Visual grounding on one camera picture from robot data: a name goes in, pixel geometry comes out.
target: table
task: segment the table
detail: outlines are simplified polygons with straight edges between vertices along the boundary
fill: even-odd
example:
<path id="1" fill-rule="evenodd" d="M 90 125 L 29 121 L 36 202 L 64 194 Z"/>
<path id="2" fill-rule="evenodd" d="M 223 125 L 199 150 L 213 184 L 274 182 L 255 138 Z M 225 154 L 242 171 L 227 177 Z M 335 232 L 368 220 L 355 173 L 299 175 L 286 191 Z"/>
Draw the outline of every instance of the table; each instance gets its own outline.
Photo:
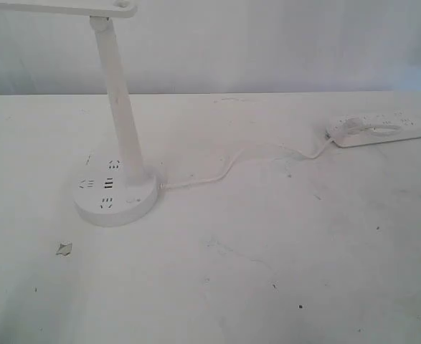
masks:
<path id="1" fill-rule="evenodd" d="M 170 182 L 254 142 L 313 151 L 332 115 L 421 108 L 415 92 L 131 101 Z M 315 161 L 253 148 L 104 229 L 70 184 L 113 136 L 106 95 L 0 96 L 0 343 L 421 343 L 421 139 Z"/>

